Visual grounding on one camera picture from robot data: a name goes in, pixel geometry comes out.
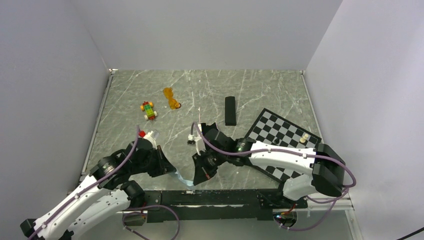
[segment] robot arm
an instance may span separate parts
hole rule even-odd
[[[133,154],[122,168],[98,186],[79,194],[81,190],[115,170],[129,155],[134,142],[126,149],[118,150],[99,160],[81,184],[55,208],[40,218],[26,219],[21,223],[24,235],[29,238],[41,227],[32,239],[70,239],[71,236],[82,235],[116,212],[132,206],[141,206],[145,200],[144,191],[135,181],[129,181],[130,176],[148,173],[151,177],[157,177],[176,171],[164,156],[161,147],[156,146],[154,134],[151,131],[144,138],[139,138]],[[60,212],[45,225],[46,220],[58,210]]]
[[[345,164],[326,144],[318,144],[316,148],[289,148],[273,146],[249,138],[233,140],[214,128],[206,131],[203,127],[202,133],[206,140],[219,151],[205,145],[200,154],[193,155],[194,185],[212,178],[217,173],[218,166],[228,162],[236,166],[273,166],[291,169],[302,174],[280,184],[283,202],[293,203],[313,193],[330,197],[339,197],[343,193],[345,170],[332,161],[318,157],[319,155],[331,157]]]

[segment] gray marble tabletop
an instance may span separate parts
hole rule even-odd
[[[163,89],[172,87],[182,104],[170,109]],[[237,126],[225,126],[225,97],[236,100]],[[153,102],[155,120],[145,120],[140,105]],[[87,170],[99,159],[125,148],[133,141],[138,124],[145,132],[158,130],[157,144],[186,180],[193,180],[193,146],[187,137],[193,121],[217,123],[234,139],[245,136],[263,108],[318,135],[317,124],[299,71],[287,70],[119,70],[110,84]],[[175,174],[151,178],[145,173],[131,177],[145,190],[186,190]],[[278,184],[248,166],[224,163],[198,190],[276,188]]]

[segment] toy car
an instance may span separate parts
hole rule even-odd
[[[158,116],[158,113],[156,111],[153,111],[153,102],[151,101],[145,101],[143,102],[143,104],[140,106],[141,110],[143,112],[146,113],[146,115],[144,115],[144,118],[146,120],[153,120],[155,119],[155,117]]]

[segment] chessboard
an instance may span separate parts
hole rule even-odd
[[[321,138],[291,121],[264,108],[247,132],[245,138],[251,138],[265,144],[288,148],[315,148]],[[297,178],[301,174],[291,169],[273,166],[253,166],[277,182]]]

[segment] orange plastic bottle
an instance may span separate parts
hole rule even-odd
[[[174,94],[172,92],[172,87],[165,87],[163,89],[163,94],[168,99],[168,104],[169,104],[169,107],[171,109],[179,109],[179,108],[181,108],[181,104],[179,102],[177,102],[177,100],[175,100],[173,98]]]

